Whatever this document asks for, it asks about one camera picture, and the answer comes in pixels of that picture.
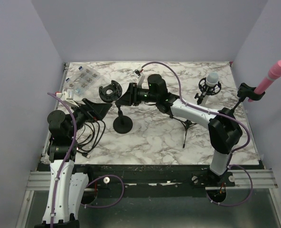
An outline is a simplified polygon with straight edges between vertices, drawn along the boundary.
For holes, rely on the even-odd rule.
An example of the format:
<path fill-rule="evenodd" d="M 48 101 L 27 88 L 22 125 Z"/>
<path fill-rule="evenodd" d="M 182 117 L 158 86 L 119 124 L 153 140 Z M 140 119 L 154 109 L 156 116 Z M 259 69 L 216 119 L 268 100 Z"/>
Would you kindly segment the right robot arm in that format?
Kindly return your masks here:
<path fill-rule="evenodd" d="M 148 85 L 149 88 L 145 89 L 136 83 L 129 83 L 127 91 L 115 102 L 116 106 L 138 106 L 142 102 L 152 102 L 160 112 L 171 118 L 184 118 L 206 128 L 214 148 L 207 181 L 212 186 L 218 186 L 224 181 L 230 153 L 243 134 L 233 112 L 228 108 L 209 111 L 196 104 L 187 106 L 178 95 L 168 91 L 165 80 L 159 74 L 150 75 Z"/>

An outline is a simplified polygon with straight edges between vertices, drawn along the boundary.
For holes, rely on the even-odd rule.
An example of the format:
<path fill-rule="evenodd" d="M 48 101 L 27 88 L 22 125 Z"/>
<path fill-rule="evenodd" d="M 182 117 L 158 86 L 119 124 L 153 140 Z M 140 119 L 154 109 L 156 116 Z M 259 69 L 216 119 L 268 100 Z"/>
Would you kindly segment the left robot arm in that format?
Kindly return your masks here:
<path fill-rule="evenodd" d="M 47 117 L 51 134 L 48 146 L 50 185 L 46 209 L 39 228 L 77 228 L 78 211 L 85 188 L 93 184 L 94 176 L 74 171 L 78 142 L 77 131 L 86 122 L 102 121 L 111 103 L 94 103 L 84 98 L 73 107 L 60 98 L 65 110 L 56 109 Z"/>

